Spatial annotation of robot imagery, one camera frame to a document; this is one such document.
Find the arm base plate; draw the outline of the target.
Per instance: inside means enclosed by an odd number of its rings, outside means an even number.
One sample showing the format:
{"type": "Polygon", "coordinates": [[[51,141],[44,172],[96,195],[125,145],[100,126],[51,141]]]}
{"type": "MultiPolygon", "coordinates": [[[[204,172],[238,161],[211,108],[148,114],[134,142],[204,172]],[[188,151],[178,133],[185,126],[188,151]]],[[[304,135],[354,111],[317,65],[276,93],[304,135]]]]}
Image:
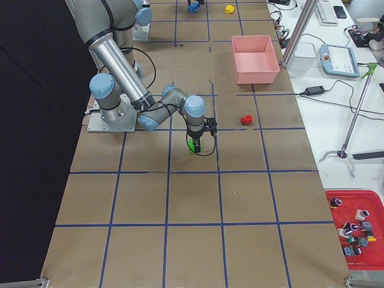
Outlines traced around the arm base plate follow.
{"type": "Polygon", "coordinates": [[[150,23],[145,26],[140,26],[136,23],[132,28],[133,41],[138,41],[138,42],[148,41],[150,26],[151,26],[150,23]]]}
{"type": "Polygon", "coordinates": [[[119,106],[103,110],[95,102],[90,110],[87,131],[89,133],[133,133],[136,129],[137,111],[131,106],[125,94],[121,95],[119,106]]]}

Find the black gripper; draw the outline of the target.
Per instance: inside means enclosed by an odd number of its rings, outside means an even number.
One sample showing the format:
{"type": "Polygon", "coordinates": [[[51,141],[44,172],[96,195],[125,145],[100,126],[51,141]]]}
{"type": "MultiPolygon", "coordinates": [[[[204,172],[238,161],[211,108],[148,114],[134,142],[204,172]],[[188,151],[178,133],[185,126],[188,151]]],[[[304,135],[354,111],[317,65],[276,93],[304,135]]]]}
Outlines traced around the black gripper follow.
{"type": "MultiPolygon", "coordinates": [[[[187,130],[187,134],[192,138],[194,142],[200,142],[200,138],[203,134],[202,130],[199,131],[192,131],[192,130],[187,130]]],[[[194,143],[193,144],[194,148],[194,153],[199,153],[201,151],[201,147],[199,143],[194,143]]]]}

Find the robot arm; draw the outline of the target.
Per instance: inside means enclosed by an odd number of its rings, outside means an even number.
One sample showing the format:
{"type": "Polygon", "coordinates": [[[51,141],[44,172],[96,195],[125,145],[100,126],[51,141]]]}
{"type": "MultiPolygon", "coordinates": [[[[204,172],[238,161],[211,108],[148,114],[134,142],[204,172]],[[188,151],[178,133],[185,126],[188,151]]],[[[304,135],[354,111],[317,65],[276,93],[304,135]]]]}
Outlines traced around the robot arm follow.
{"type": "Polygon", "coordinates": [[[125,94],[138,111],[138,122],[146,131],[155,130],[173,113],[182,115],[190,151],[199,154],[200,137],[209,131],[205,102],[199,95],[187,95],[174,85],[164,88],[161,100],[155,101],[142,83],[142,70],[133,56],[131,30],[146,26],[153,18],[149,1],[67,1],[77,31],[90,52],[107,68],[94,76],[89,87],[105,121],[120,119],[125,94]]]}
{"type": "Polygon", "coordinates": [[[149,25],[153,19],[153,12],[150,8],[150,1],[134,0],[133,2],[137,8],[137,13],[135,16],[136,24],[139,26],[149,25]]]}

